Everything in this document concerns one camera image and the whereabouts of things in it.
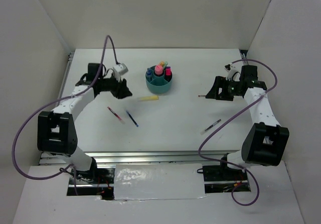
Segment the black pink highlighter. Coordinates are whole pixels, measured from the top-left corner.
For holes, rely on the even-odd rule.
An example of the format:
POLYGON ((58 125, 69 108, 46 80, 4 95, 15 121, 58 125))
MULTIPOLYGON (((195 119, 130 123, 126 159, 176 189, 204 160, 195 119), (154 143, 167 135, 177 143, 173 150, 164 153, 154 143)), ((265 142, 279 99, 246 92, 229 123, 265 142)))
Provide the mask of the black pink highlighter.
POLYGON ((165 69, 165 80, 167 82, 170 82, 172 79, 172 72, 171 72, 171 69, 170 68, 166 68, 165 69))

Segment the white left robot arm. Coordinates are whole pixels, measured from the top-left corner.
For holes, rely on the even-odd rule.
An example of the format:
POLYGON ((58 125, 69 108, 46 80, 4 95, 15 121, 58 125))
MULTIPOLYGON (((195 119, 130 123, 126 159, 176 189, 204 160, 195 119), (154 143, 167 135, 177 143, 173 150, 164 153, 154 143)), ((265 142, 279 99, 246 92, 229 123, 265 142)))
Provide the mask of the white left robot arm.
POLYGON ((107 69, 99 63, 89 63, 87 73, 76 83, 71 96, 51 111, 38 115, 38 150, 57 156, 75 167, 75 172, 87 183, 94 183, 99 177, 94 158, 78 147, 75 120, 84 108, 101 92, 111 92, 116 99, 132 96, 122 76, 128 72, 123 63, 111 69, 111 76, 105 77, 107 69))

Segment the yellow highlighter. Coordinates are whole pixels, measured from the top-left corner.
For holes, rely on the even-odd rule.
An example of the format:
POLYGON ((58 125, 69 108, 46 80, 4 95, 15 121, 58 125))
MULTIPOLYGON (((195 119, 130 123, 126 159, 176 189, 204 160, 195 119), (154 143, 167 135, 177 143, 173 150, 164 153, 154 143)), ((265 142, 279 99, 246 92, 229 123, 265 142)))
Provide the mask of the yellow highlighter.
POLYGON ((139 97, 139 101, 154 101, 154 100, 159 100, 159 97, 157 95, 153 96, 144 96, 144 97, 139 97))

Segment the blue cap spray bottle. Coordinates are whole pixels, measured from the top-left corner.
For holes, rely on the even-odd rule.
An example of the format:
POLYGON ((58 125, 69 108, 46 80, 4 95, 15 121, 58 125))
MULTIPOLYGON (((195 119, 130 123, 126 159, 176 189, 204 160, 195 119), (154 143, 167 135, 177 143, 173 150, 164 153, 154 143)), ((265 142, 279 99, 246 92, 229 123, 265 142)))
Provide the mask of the blue cap spray bottle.
POLYGON ((146 74, 145 74, 146 80, 148 82, 151 82, 153 79, 153 73, 152 70, 150 68, 147 69, 146 74))

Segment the blue refill pen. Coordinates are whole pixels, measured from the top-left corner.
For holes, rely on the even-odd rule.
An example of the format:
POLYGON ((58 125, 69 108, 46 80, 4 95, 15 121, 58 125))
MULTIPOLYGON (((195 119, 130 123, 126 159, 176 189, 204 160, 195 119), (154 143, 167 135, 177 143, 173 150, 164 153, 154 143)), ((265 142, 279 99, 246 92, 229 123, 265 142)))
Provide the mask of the blue refill pen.
POLYGON ((126 110, 126 114, 129 116, 129 118, 132 120, 132 122, 135 124, 136 127, 139 127, 138 123, 136 120, 133 118, 133 116, 130 114, 128 110, 126 110))

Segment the red refill pen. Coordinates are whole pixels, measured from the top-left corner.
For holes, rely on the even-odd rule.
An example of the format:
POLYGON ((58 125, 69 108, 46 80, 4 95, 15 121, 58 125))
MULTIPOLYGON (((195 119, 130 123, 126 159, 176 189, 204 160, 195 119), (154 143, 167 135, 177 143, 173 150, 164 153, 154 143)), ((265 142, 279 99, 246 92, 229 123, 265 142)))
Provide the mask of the red refill pen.
POLYGON ((124 120, 112 108, 109 106, 107 108, 122 124, 125 124, 124 120))

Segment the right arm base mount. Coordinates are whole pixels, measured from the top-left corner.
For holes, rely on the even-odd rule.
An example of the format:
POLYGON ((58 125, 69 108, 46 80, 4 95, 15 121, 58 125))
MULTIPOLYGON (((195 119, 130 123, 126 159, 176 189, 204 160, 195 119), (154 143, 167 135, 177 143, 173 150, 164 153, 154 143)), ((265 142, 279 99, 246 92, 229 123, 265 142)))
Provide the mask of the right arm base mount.
POLYGON ((241 170, 223 168, 220 165, 203 166, 197 170, 204 178, 205 193, 249 192, 247 174, 241 170))

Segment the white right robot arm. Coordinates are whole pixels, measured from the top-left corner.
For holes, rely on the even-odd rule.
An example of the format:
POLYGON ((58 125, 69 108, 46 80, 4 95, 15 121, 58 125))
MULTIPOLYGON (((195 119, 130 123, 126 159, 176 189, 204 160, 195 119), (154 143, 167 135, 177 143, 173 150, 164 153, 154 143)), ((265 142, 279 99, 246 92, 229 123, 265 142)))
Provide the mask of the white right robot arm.
POLYGON ((231 68, 228 76, 217 76, 206 98, 232 101, 241 96, 249 106, 253 126, 245 138, 241 150, 227 153, 222 158, 219 174, 225 180, 236 174, 236 168, 279 165, 289 130, 282 127, 271 109, 265 82, 258 79, 257 66, 244 65, 240 77, 234 80, 236 70, 231 68))

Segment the pink bottle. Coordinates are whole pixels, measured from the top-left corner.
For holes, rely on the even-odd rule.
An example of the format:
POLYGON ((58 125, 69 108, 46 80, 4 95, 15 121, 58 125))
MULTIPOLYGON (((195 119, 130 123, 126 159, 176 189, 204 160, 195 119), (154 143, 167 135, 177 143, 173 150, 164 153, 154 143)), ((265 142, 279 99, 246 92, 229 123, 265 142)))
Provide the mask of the pink bottle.
POLYGON ((164 73, 163 67, 161 65, 156 65, 154 68, 154 74, 156 76, 162 76, 164 73))

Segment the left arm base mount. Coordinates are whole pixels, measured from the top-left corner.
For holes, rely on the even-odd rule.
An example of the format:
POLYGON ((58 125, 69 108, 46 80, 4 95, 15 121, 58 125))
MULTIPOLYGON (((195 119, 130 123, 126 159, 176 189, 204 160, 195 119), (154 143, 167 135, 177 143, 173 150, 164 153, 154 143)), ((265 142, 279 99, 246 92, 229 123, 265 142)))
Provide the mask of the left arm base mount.
POLYGON ((76 174, 74 170, 66 171, 69 174, 67 196, 98 196, 102 200, 114 200, 115 168, 98 168, 98 175, 89 178, 76 174))

